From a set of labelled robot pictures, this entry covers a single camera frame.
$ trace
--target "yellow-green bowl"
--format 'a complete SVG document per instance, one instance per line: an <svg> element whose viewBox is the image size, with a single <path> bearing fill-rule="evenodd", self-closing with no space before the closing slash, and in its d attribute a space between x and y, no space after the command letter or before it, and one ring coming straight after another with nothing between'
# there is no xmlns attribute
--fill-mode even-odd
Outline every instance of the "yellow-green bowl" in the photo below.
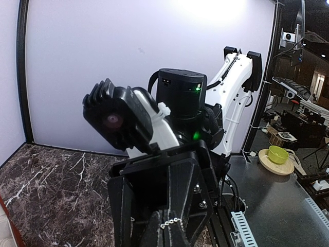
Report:
<svg viewBox="0 0 329 247"><path fill-rule="evenodd" d="M268 157L274 163L283 164L289 158L289 154L283 148L270 146L268 149Z"/></svg>

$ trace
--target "white backdrop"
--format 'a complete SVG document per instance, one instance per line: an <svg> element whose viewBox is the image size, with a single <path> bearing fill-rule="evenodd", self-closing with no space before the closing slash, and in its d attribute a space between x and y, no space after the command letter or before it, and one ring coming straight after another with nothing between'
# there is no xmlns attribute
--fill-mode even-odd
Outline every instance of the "white backdrop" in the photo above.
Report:
<svg viewBox="0 0 329 247"><path fill-rule="evenodd" d="M25 141L16 78L19 0L0 1L0 166Z"/></svg>
<svg viewBox="0 0 329 247"><path fill-rule="evenodd" d="M121 153L83 119L82 98L95 83L108 77L146 87L162 67L211 80L225 46L260 52L265 65L273 11L270 0L30 1L26 63L35 142ZM252 113L249 107L243 114L234 152Z"/></svg>

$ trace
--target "green light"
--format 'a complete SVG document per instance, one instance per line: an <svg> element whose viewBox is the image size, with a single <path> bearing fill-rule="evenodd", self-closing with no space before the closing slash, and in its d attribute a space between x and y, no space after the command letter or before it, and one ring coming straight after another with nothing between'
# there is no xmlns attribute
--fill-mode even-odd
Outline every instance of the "green light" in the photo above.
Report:
<svg viewBox="0 0 329 247"><path fill-rule="evenodd" d="M199 140L201 137L200 132L196 131L193 135L193 140Z"/></svg>

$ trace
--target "marble surface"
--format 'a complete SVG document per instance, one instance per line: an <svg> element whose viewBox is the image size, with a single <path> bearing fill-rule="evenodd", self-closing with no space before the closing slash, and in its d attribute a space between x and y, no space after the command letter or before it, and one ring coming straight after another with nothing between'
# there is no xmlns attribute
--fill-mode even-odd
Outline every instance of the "marble surface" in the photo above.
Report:
<svg viewBox="0 0 329 247"><path fill-rule="evenodd" d="M0 195L29 246L114 246L107 172L122 157L24 145L0 169ZM197 247L209 247L203 231Z"/></svg>

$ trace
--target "beige plate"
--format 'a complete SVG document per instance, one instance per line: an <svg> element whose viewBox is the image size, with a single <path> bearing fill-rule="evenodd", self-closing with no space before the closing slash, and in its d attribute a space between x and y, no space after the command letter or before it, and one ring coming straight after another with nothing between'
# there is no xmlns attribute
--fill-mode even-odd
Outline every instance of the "beige plate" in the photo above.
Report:
<svg viewBox="0 0 329 247"><path fill-rule="evenodd" d="M289 175L294 172L294 169L295 169L294 164L291 162L291 160L289 158L282 165L276 164L268 158L268 149L263 149L263 150L259 151L258 157L259 157L259 160L262 163L262 165L267 170L269 170L277 175L285 176L285 175Z"/></svg>

